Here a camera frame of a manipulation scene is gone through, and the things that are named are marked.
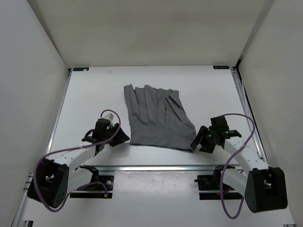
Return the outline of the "grey pleated skirt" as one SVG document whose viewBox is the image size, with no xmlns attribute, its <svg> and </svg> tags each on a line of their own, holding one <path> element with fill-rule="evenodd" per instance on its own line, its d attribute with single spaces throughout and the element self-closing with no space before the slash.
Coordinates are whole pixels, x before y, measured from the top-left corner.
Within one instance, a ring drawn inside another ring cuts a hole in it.
<svg viewBox="0 0 303 227">
<path fill-rule="evenodd" d="M 193 152 L 196 128 L 189 120 L 179 91 L 124 86 L 131 130 L 130 144 Z"/>
</svg>

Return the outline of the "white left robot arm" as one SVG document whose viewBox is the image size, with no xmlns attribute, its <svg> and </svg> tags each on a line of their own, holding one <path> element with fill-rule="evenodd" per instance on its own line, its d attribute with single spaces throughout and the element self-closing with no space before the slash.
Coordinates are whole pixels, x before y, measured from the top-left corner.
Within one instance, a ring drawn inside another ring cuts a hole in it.
<svg viewBox="0 0 303 227">
<path fill-rule="evenodd" d="M 97 168 L 85 162 L 99 154 L 105 145 L 115 147 L 129 139 L 120 124 L 98 119 L 94 129 L 84 135 L 84 145 L 53 152 L 36 164 L 27 196 L 52 212 L 58 212 L 74 190 L 103 190 L 103 198 L 107 198 L 106 181 L 100 181 Z"/>
</svg>

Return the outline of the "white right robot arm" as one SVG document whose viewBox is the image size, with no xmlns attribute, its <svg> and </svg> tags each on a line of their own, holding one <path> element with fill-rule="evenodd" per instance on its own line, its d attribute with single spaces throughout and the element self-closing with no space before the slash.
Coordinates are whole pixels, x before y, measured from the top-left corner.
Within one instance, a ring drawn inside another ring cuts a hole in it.
<svg viewBox="0 0 303 227">
<path fill-rule="evenodd" d="M 201 126 L 191 147 L 213 153 L 219 146 L 230 154 L 223 166 L 215 167 L 212 175 L 198 175 L 200 200 L 234 200 L 245 202 L 253 213 L 282 210 L 288 206 L 285 174 L 272 167 L 248 147 L 237 130 L 231 130 L 224 115 L 211 118 L 211 126 Z"/>
</svg>

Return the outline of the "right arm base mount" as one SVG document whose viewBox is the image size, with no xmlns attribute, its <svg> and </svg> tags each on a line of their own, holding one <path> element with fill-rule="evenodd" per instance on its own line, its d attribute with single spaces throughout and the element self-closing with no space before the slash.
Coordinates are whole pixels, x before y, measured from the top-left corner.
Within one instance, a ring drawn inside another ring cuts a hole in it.
<svg viewBox="0 0 303 227">
<path fill-rule="evenodd" d="M 194 180 L 198 184 L 199 199 L 205 200 L 220 200 L 220 179 L 223 166 L 216 166 L 212 175 L 198 175 Z M 225 200 L 240 200 L 242 196 L 232 187 L 223 183 L 223 198 Z"/>
</svg>

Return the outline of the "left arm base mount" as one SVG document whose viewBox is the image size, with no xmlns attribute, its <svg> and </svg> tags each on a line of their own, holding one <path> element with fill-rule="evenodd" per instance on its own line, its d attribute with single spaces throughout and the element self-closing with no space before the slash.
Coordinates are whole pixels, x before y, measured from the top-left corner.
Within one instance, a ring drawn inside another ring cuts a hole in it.
<svg viewBox="0 0 303 227">
<path fill-rule="evenodd" d="M 81 165 L 73 172 L 79 174 L 69 183 L 77 187 L 70 193 L 70 198 L 77 199 L 111 199 L 114 188 L 114 175 L 100 172 L 94 166 Z"/>
</svg>

